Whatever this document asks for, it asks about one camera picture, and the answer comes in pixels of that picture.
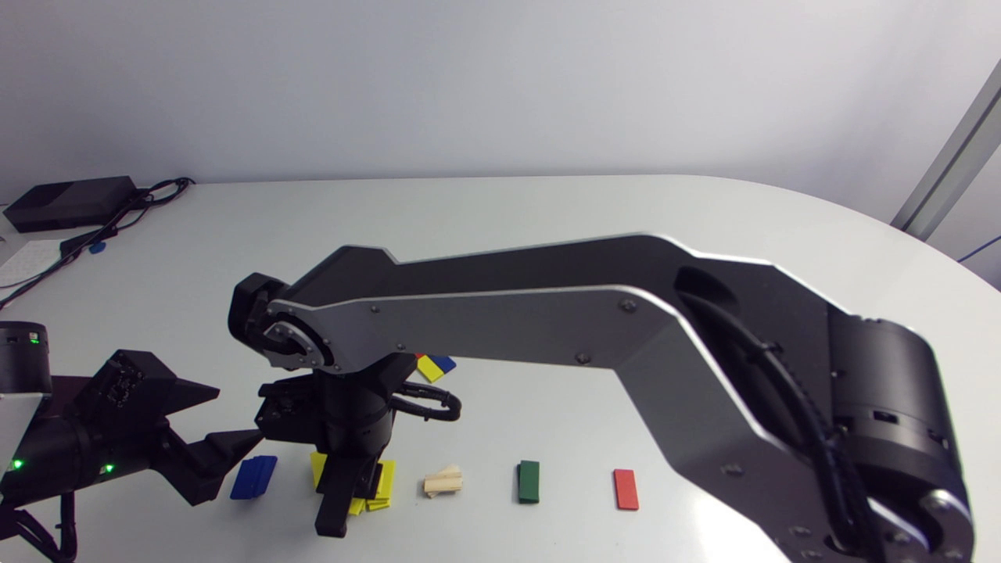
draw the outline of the stack of blocks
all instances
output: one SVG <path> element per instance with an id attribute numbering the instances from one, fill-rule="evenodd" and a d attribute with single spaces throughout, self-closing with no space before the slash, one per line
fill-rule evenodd
<path id="1" fill-rule="evenodd" d="M 455 362 L 447 356 L 417 354 L 417 371 L 430 383 L 441 379 L 455 367 Z"/>
<path id="2" fill-rule="evenodd" d="M 313 470 L 313 489 L 319 487 L 319 478 L 323 475 L 323 465 L 326 464 L 326 454 L 311 452 L 309 462 Z M 366 508 L 368 511 L 389 508 L 392 501 L 392 480 L 396 475 L 396 462 L 393 460 L 381 460 L 378 464 L 382 467 L 379 474 L 378 485 L 375 487 L 374 499 L 351 499 L 351 506 L 347 513 L 357 516 Z"/>

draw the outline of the black cord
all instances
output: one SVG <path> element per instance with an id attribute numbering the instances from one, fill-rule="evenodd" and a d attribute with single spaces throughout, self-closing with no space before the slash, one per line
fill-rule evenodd
<path id="1" fill-rule="evenodd" d="M 744 351 L 748 361 L 761 368 L 779 394 L 804 436 L 804 453 L 813 464 L 821 500 L 840 546 L 872 563 L 885 563 L 875 517 L 861 479 L 844 453 L 841 435 L 828 427 L 801 382 L 782 362 L 778 345 L 762 342 L 739 319 L 716 304 L 690 294 L 680 295 L 693 312 L 722 330 Z"/>
<path id="2" fill-rule="evenodd" d="M 14 511 L 17 534 L 24 538 L 52 563 L 73 563 L 76 560 L 76 501 L 72 492 L 59 498 L 59 529 L 62 546 L 57 546 L 44 526 L 26 510 Z"/>
<path id="3" fill-rule="evenodd" d="M 959 259 L 958 259 L 958 260 L 956 260 L 956 261 L 959 261 L 959 262 L 961 262 L 961 261 L 965 260 L 966 258 L 970 258 L 970 257 L 973 257 L 973 255 L 974 255 L 974 254 L 976 254 L 976 253 L 977 253 L 977 252 L 979 252 L 980 250 L 983 250 L 983 249 L 984 249 L 984 248 L 986 248 L 987 246 L 990 246 L 991 244 L 993 244 L 993 243 L 997 242 L 998 240 L 1001 240 L 1001 235 L 998 235 L 998 236 L 995 236 L 994 238 L 991 238 L 991 239 L 990 239 L 990 240 L 988 240 L 987 242 L 984 242 L 983 244 L 981 244 L 981 245 L 977 246 L 977 248 L 976 248 L 975 250 L 973 250 L 973 251 L 972 251 L 972 252 L 970 252 L 969 254 L 966 254 L 965 256 L 963 256 L 963 257 L 959 258 Z"/>
<path id="4" fill-rule="evenodd" d="M 436 421 L 457 421 L 458 415 L 462 409 L 462 402 L 458 400 L 458 397 L 455 397 L 447 391 L 431 387 L 429 385 L 403 382 L 395 393 L 405 395 L 407 397 L 415 397 L 417 399 L 433 399 L 435 401 L 440 401 L 441 406 L 444 407 L 444 409 L 431 409 L 429 407 L 417 405 L 416 403 L 411 403 L 405 399 L 400 399 L 399 397 L 389 397 L 390 409 L 395 409 L 401 413 L 406 413 L 407 415 L 421 417 L 425 421 L 427 419 L 434 419 Z"/>
<path id="5" fill-rule="evenodd" d="M 52 275 L 53 273 L 59 271 L 67 264 L 73 262 L 73 260 L 75 260 L 80 255 L 80 252 L 82 252 L 83 249 L 86 248 L 87 246 L 99 242 L 100 240 L 111 235 L 111 233 L 115 233 L 123 228 L 128 228 L 134 225 L 135 223 L 139 222 L 139 220 L 142 219 L 143 216 L 145 216 L 146 212 L 149 211 L 149 209 L 151 209 L 152 207 L 165 205 L 173 201 L 174 199 L 179 197 L 188 188 L 189 185 L 193 183 L 197 182 L 195 182 L 193 179 L 187 176 L 181 176 L 179 178 L 163 180 L 161 182 L 154 184 L 152 187 L 146 189 L 136 190 L 135 194 L 136 196 L 133 197 L 128 203 L 123 205 L 122 208 L 117 213 L 115 213 L 115 215 L 108 222 L 106 222 L 103 226 L 101 226 L 97 230 L 94 230 L 91 236 L 87 237 L 83 242 L 78 244 L 72 250 L 65 252 L 62 257 L 56 260 L 55 263 L 50 265 L 44 271 L 36 273 L 35 275 L 32 275 L 31 277 L 28 277 L 26 279 L 22 279 L 16 284 L 0 287 L 0 290 L 17 288 L 17 290 L 14 291 L 11 295 L 0 300 L 0 310 L 3 310 L 5 307 L 10 305 L 11 302 L 31 291 L 32 288 L 42 283 L 42 280 L 44 280 L 46 277 Z M 173 192 L 163 197 L 159 198 L 155 197 L 154 192 L 170 185 L 176 186 Z M 135 219 L 126 223 L 125 225 L 118 226 L 118 222 L 122 220 L 122 218 L 124 218 L 126 214 L 128 214 L 131 211 L 136 211 L 140 209 L 141 212 Z"/>

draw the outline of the blue object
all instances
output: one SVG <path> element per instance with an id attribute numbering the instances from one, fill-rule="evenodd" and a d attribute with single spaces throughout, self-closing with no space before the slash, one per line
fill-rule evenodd
<path id="1" fill-rule="evenodd" d="M 274 466 L 277 463 L 278 458 L 274 456 L 256 456 L 243 460 L 229 498 L 247 500 L 263 495 L 264 491 L 267 491 L 267 484 L 271 481 L 271 474 L 274 473 Z"/>
<path id="2" fill-rule="evenodd" d="M 435 366 L 441 368 L 441 371 L 446 374 L 455 368 L 455 362 L 447 356 L 431 356 L 428 354 L 427 357 L 431 359 L 431 362 L 433 362 Z"/>

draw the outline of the black robotic arm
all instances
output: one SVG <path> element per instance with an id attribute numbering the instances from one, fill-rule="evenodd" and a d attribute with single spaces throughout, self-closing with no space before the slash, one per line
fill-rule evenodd
<path id="1" fill-rule="evenodd" d="M 313 370 L 262 388 L 257 423 L 331 454 L 324 535 L 372 486 L 421 352 L 614 370 L 671 466 L 791 561 L 970 560 L 931 349 L 767 263 L 650 235 L 409 263 L 345 246 L 292 286 L 246 278 L 229 329 L 274 367 Z"/>

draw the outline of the bolt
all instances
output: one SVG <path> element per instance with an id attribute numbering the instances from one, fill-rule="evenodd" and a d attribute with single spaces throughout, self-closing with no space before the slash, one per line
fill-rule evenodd
<path id="1" fill-rule="evenodd" d="M 744 468 L 740 464 L 729 463 L 721 467 L 720 471 L 728 477 L 744 477 Z"/>
<path id="2" fill-rule="evenodd" d="M 928 506 L 935 512 L 949 512 L 949 503 L 945 499 L 933 498 L 928 501 Z"/>
<path id="3" fill-rule="evenodd" d="M 897 545 L 907 545 L 911 543 L 911 535 L 903 530 L 897 530 L 887 540 Z"/>

